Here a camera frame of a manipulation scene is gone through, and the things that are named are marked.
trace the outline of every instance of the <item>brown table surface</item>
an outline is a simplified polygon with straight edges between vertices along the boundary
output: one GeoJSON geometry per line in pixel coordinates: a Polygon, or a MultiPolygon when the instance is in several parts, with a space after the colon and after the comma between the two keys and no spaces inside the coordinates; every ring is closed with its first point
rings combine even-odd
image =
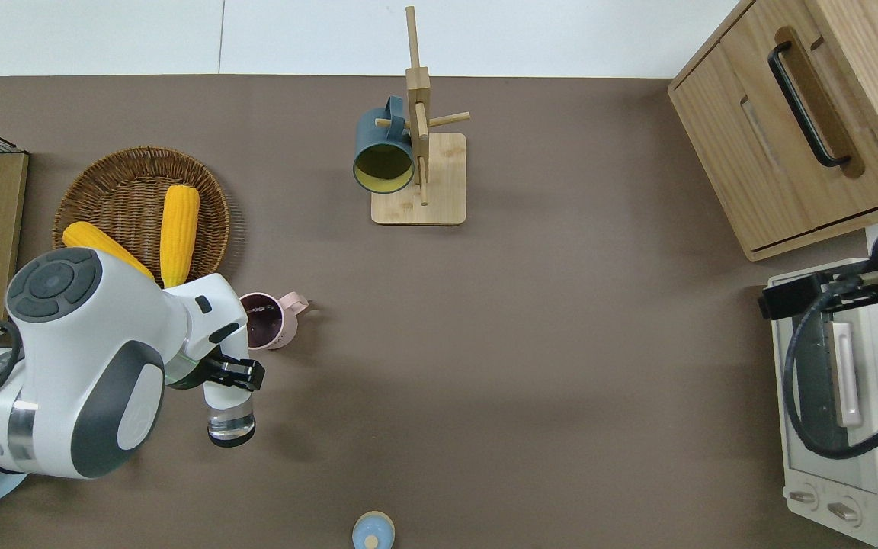
{"type": "Polygon", "coordinates": [[[32,153],[20,262],[67,185],[137,145],[233,196],[223,274],[314,310],[268,369],[258,431],[212,446],[199,390],[104,479],[29,477],[0,547],[858,547],[785,508],[756,286],[864,255],[852,233],[750,263],[665,80],[434,78],[468,142],[459,228],[377,226],[354,125],[390,77],[0,78],[32,153]]]}

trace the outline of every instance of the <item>dark green mug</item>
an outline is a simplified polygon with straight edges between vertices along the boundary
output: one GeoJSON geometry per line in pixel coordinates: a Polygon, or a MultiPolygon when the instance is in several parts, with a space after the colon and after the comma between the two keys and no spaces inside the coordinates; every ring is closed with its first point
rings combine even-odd
{"type": "Polygon", "coordinates": [[[384,108],[372,108],[358,121],[354,147],[354,178],[368,191],[401,191],[412,180],[412,138],[405,129],[402,98],[391,96],[384,108]],[[390,126],[380,127],[383,118],[390,126]]]}

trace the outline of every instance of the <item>white floor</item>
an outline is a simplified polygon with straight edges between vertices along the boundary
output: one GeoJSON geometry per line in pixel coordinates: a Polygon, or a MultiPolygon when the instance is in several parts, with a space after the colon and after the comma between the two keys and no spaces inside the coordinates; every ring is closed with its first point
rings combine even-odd
{"type": "MultiPolygon", "coordinates": [[[[405,2],[0,0],[0,75],[403,74],[405,2]]],[[[672,77],[736,0],[418,0],[434,75],[672,77]]]]}

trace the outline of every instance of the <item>black cable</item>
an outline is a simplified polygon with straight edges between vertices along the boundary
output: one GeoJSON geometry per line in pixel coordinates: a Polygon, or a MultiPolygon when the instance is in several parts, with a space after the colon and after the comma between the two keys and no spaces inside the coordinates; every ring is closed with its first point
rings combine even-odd
{"type": "Polygon", "coordinates": [[[0,320],[0,328],[9,334],[9,337],[11,338],[11,354],[9,355],[9,361],[0,373],[0,389],[2,389],[2,386],[9,380],[9,376],[15,368],[15,364],[17,364],[18,359],[20,358],[20,352],[22,351],[22,338],[18,335],[18,328],[15,327],[14,323],[5,323],[5,321],[0,320]]]}
{"type": "Polygon", "coordinates": [[[804,315],[802,315],[798,327],[795,328],[794,334],[792,334],[791,340],[788,342],[788,351],[784,357],[783,369],[781,369],[781,390],[783,390],[784,395],[784,409],[788,412],[788,419],[791,420],[791,427],[794,427],[795,433],[798,435],[798,438],[801,438],[805,448],[808,448],[810,451],[815,452],[823,458],[849,459],[863,455],[878,446],[878,431],[867,438],[867,440],[858,442],[856,445],[846,446],[846,448],[825,448],[825,446],[820,445],[811,437],[811,435],[806,433],[804,427],[802,427],[801,418],[798,417],[798,409],[795,407],[794,388],[792,387],[795,372],[795,351],[798,347],[798,340],[801,338],[801,334],[804,331],[805,324],[808,323],[812,315],[825,309],[836,295],[847,293],[850,289],[856,289],[858,285],[860,285],[860,282],[856,280],[842,282],[842,284],[836,282],[836,284],[830,284],[832,287],[827,289],[825,293],[822,293],[822,295],[818,296],[818,298],[812,302],[812,306],[810,306],[804,315]]]}

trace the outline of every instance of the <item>oven knob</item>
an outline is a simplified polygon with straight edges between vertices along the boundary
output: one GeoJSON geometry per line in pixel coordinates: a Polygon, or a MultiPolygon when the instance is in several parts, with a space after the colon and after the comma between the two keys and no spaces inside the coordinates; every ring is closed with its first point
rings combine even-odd
{"type": "Polygon", "coordinates": [[[856,500],[849,496],[844,498],[844,502],[837,501],[836,503],[829,503],[828,510],[832,512],[833,515],[836,515],[836,517],[839,517],[842,521],[847,522],[853,528],[863,524],[863,515],[860,514],[860,507],[856,503],[856,500]]]}
{"type": "Polygon", "coordinates": [[[811,483],[805,483],[801,489],[784,489],[784,495],[791,501],[797,501],[812,511],[819,508],[819,491],[811,483]]]}
{"type": "Polygon", "coordinates": [[[801,503],[815,503],[815,494],[807,493],[807,491],[790,491],[788,499],[800,501],[801,503]]]}

